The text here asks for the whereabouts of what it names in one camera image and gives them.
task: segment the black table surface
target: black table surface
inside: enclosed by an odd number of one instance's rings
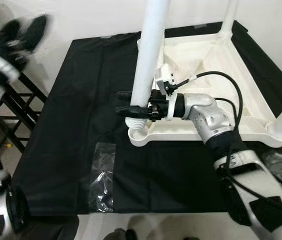
[[[165,37],[212,34],[221,23],[167,29]],[[274,115],[282,111],[282,72],[238,22],[234,43]],[[33,215],[75,215],[89,206],[97,143],[116,144],[113,211],[224,212],[213,161],[200,141],[135,147],[116,92],[132,89],[141,33],[74,40],[13,176]],[[247,142],[258,155],[271,148]]]

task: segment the white wall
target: white wall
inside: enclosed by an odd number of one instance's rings
[[[167,28],[222,21],[227,0],[171,0]],[[53,16],[28,68],[50,90],[73,39],[137,32],[146,0],[6,0],[16,17]],[[236,19],[282,70],[282,0],[240,0]]]

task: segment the black tablecloth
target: black tablecloth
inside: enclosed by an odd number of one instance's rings
[[[211,34],[221,23],[168,29],[165,37]],[[282,72],[238,22],[232,41],[268,105],[282,111]],[[113,210],[224,212],[213,161],[200,141],[133,146],[115,107],[132,89],[140,32],[74,40],[13,176],[33,215],[89,212],[96,143],[116,144]],[[270,148],[247,142],[261,155]]]

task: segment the metal stand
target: metal stand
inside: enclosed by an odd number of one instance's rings
[[[47,97],[40,91],[36,85],[24,74],[21,73],[19,80],[23,83],[32,93],[18,93],[10,85],[5,86],[6,93],[0,100],[0,107],[5,104],[15,116],[1,116],[0,115],[0,128],[5,133],[2,143],[9,138],[17,149],[23,153],[25,146],[22,142],[28,141],[27,137],[17,137],[16,131],[23,123],[31,132],[35,128],[36,122],[39,119],[40,111],[34,111],[30,104],[35,97],[40,99],[43,103],[46,102]],[[17,123],[10,128],[5,120],[18,120]]]

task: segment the white plastic tray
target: white plastic tray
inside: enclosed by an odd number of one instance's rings
[[[239,85],[243,95],[243,115],[239,126],[242,140],[260,141],[274,148],[282,146],[282,140],[267,132],[267,124],[276,118],[229,37],[224,38],[216,33],[166,38],[164,63],[169,64],[177,83],[207,71],[220,71],[231,76]],[[227,98],[239,106],[235,88],[227,79],[219,75],[198,78],[177,91]],[[222,101],[218,101],[218,105],[234,124],[232,107]],[[128,134],[133,145],[140,147],[150,141],[201,141],[191,121],[179,118],[174,118],[172,121],[162,119],[156,122],[148,121],[147,127],[148,131],[143,137],[140,137],[140,131],[129,129]]]

